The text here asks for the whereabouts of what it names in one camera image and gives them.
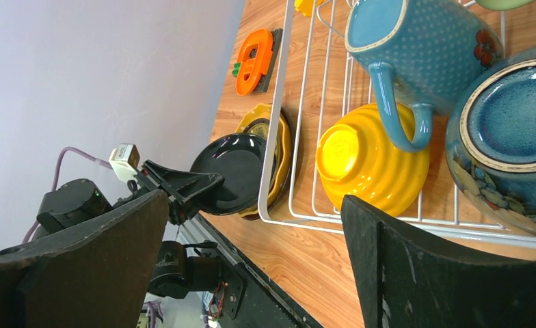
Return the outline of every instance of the red flower decoration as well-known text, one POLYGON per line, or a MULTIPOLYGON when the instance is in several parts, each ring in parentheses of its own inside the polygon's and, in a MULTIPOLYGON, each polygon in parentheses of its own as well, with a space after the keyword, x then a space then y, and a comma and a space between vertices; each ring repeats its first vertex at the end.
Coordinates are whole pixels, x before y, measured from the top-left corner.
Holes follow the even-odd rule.
POLYGON ((483 67, 492 67, 498 57, 496 39, 490 34, 490 31, 482 29, 475 35, 475 40, 477 45, 473 49, 473 55, 479 59, 483 67))

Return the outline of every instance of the yellow bowl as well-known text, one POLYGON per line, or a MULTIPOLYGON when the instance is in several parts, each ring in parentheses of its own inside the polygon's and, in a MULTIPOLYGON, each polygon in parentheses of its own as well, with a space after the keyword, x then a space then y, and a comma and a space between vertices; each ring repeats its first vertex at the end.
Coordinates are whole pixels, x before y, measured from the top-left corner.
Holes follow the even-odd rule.
MULTIPOLYGON (((236 128, 236 132, 253 133, 266 139, 268 133, 268 124, 272 105, 258 104, 247 113, 236 128)), ((290 177, 291 159, 293 151, 293 136, 290 118, 287 117, 284 109, 280 110, 280 119, 278 125, 278 142, 275 149, 276 172, 270 182, 270 191, 268 192, 268 209, 280 199, 284 188, 290 177)), ((258 219, 258 209, 256 206, 242 210, 240 213, 244 219, 258 219)))
MULTIPOLYGON (((405 134, 415 131, 413 113, 398 104, 405 134)), ((429 171, 429 147, 404 152, 389 140, 377 104, 348 113, 321 137, 317 169, 326 195, 340 209, 345 195, 356 195, 385 213, 400 215, 417 198, 429 171)))

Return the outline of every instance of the dish rack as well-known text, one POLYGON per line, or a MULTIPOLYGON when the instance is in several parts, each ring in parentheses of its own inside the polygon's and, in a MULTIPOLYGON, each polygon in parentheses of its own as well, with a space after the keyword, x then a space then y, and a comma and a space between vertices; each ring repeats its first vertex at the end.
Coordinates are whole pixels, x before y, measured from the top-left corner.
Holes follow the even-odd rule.
MULTIPOLYGON (((333 37, 344 38, 343 34, 337 31, 334 26, 334 15, 336 9, 337 0, 326 0, 321 5, 317 6, 317 0, 314 0, 314 7, 312 10, 312 16, 310 17, 310 28, 308 32, 308 42, 306 46, 306 57, 304 62, 304 71, 303 79, 300 91, 300 102, 298 108, 298 120, 296 126, 296 136, 295 140, 299 140, 300 130, 302 126, 303 118, 303 107, 304 107, 304 94, 306 89, 306 80, 308 76, 308 68, 310 63, 310 50, 312 44, 312 34, 315 17, 317 17, 321 23, 326 25, 329 29, 328 39, 327 39, 327 48, 325 56, 325 67, 323 73, 323 87, 322 87, 322 97, 321 97, 321 106, 320 106, 320 117, 319 117, 319 127, 318 127, 318 136, 317 140, 320 140, 323 127, 323 114, 325 111, 325 95, 327 89, 327 76, 330 60, 330 49, 332 44, 333 37), (324 6, 330 5, 330 23, 323 19, 321 15, 321 8, 324 6)), ((357 0, 346 0, 346 5, 352 7, 357 0)), ((475 1, 468 1, 463 3, 464 6, 469 7, 474 5, 475 1)), ((286 76, 286 67, 288 64, 289 48, 291 41, 291 30, 293 15, 295 13, 294 9, 294 0, 287 0, 286 4, 286 13, 284 15, 284 27, 283 27, 283 36, 282 36, 282 45, 280 49, 280 58, 278 60, 278 68, 276 70, 276 84, 274 87, 274 95, 272 101, 272 111, 271 111, 271 122, 278 122, 280 117, 280 108, 282 104, 282 96, 284 91, 284 79, 286 76)), ((500 29, 501 29, 501 41, 505 47, 506 44, 506 28, 505 28, 506 18, 505 12, 500 12, 500 29)), ((344 96, 343 96, 343 106, 342 106, 342 115, 344 116, 350 110, 351 104, 351 91, 353 83, 353 67, 356 63, 353 61, 352 56, 347 53, 346 65, 345 65, 345 80, 344 80, 344 96)), ((369 78, 369 88, 368 88, 368 102, 371 101, 371 79, 369 78)), ((276 141, 278 139, 278 125, 270 124, 268 136, 267 136, 267 149, 265 154, 265 160, 263 164, 262 178, 260 182, 260 193, 258 196, 258 213, 262 221, 266 223, 278 224, 281 226, 291 226, 296 228, 305 228, 310 230, 318 230, 322 232, 331 232, 336 234, 342 234, 342 222, 340 220, 340 212, 336 208, 331 208, 330 213, 322 213, 317 210, 315 198, 317 195, 317 180, 318 174, 316 170, 316 165, 314 166, 314 174, 312 179, 312 211, 313 215, 306 215, 297 213, 293 206, 293 197, 294 189, 297 183, 295 175, 291 176, 289 199, 288 199, 288 208, 291 216, 294 219, 287 219, 283 221, 276 220, 270 216, 268 213, 268 193, 270 189, 270 180, 273 161, 268 161, 267 159, 272 159, 274 156, 274 150, 276 147, 276 141), (327 228, 321 226, 315 226, 315 222, 324 222, 324 223, 335 223, 338 224, 338 228, 327 228)), ((299 143, 296 142, 294 145, 294 153, 292 160, 292 172, 297 171, 299 158, 299 143)), ((515 235, 509 233, 509 230, 502 227, 499 224, 491 223, 477 223, 471 221, 462 221, 459 219, 459 189, 452 183, 452 188, 454 188, 454 202, 453 202, 453 220, 450 219, 429 219, 423 217, 423 192, 419 194, 418 197, 418 210, 416 217, 398 217, 399 219, 409 222, 417 228, 424 229, 428 232, 431 232, 437 236, 441 237, 450 237, 450 238, 460 238, 473 241, 483 241, 487 243, 498 243, 505 245, 515 245, 521 247, 530 247, 536 249, 536 236, 523 236, 515 235)))

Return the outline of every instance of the wood grain surface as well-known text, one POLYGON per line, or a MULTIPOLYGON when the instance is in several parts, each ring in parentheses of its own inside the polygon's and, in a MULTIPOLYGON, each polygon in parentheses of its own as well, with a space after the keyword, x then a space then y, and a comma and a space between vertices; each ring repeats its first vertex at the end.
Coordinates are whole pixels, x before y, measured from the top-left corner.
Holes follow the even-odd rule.
MULTIPOLYGON (((240 97, 235 92, 235 79, 231 76, 231 65, 246 36, 260 28, 277 29, 284 23, 285 1, 247 1, 234 46, 230 67, 226 68, 226 83, 219 104, 211 140, 233 133, 242 118, 258 103, 271 103, 276 72, 265 94, 240 97)), ((331 5, 322 10, 323 17, 330 17, 331 5)), ((488 22, 500 33, 500 12, 492 12, 477 5, 471 10, 488 22)), ((338 0, 334 26, 344 33, 349 8, 338 0)), ((282 106, 296 122, 302 72, 306 56, 310 18, 296 13, 286 71, 286 82, 282 106)), ((536 45, 536 1, 506 12, 506 54, 512 54, 536 45)), ((344 40, 332 37, 328 85, 323 93, 323 71, 325 66, 328 29, 318 21, 314 23, 312 50, 304 107, 301 116, 300 156, 297 185, 293 195, 296 213, 312 215, 311 194, 314 174, 314 150, 317 144, 317 129, 321 99, 325 97, 323 131, 340 118, 343 104, 345 60, 347 52, 344 40)), ((353 67, 351 109, 367 103, 369 79, 363 70, 353 67)), ((444 134, 446 118, 436 118, 431 140, 431 165, 423 188, 423 217, 453 219, 454 186, 444 160, 444 134)), ((270 212, 273 219, 291 218, 288 195, 270 212)), ((316 205, 319 211, 331 213, 332 205, 324 195, 320 182, 317 183, 316 205)), ((403 213, 416 216, 415 202, 403 213)), ((227 217, 206 216, 209 221, 226 235, 254 263, 277 282, 292 298, 310 312, 324 327, 363 327, 363 317, 356 294, 353 273, 347 253, 345 239, 341 234, 330 234, 312 230, 289 228, 262 221, 245 221, 237 215, 227 217)), ((460 219, 465 221, 491 222, 465 198, 460 196, 460 219)), ((333 223, 314 223, 319 226, 337 228, 333 223)), ((454 240, 463 245, 490 251, 495 254, 516 258, 536 259, 536 250, 454 240)))

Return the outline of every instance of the mug handle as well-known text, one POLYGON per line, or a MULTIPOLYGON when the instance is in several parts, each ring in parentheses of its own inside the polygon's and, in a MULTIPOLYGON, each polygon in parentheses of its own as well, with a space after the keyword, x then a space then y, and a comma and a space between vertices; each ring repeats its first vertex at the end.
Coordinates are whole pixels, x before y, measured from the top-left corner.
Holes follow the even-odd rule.
POLYGON ((381 121, 391 142, 406 152, 418 152, 427 147, 433 129, 433 105, 421 103, 409 106, 415 117, 415 136, 410 141, 403 131, 397 111, 393 90, 394 68, 384 62, 375 62, 368 66, 368 73, 373 82, 381 121))

